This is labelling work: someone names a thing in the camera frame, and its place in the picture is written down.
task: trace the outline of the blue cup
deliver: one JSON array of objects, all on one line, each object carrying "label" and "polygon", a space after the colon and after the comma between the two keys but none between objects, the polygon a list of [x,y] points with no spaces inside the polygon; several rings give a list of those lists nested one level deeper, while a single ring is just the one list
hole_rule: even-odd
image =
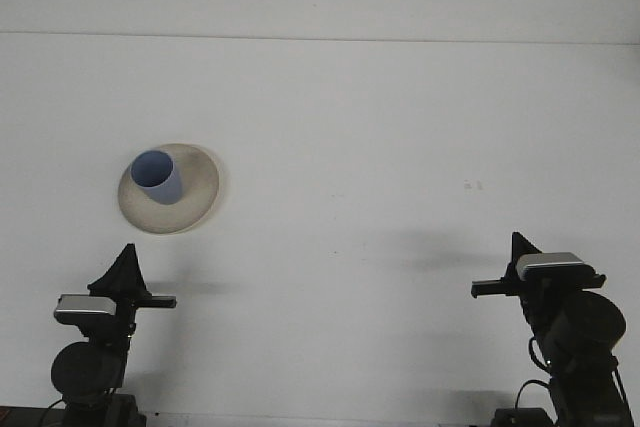
[{"label": "blue cup", "polygon": [[178,166],[166,152],[143,152],[131,164],[130,174],[133,182],[160,204],[175,204],[182,198]]}]

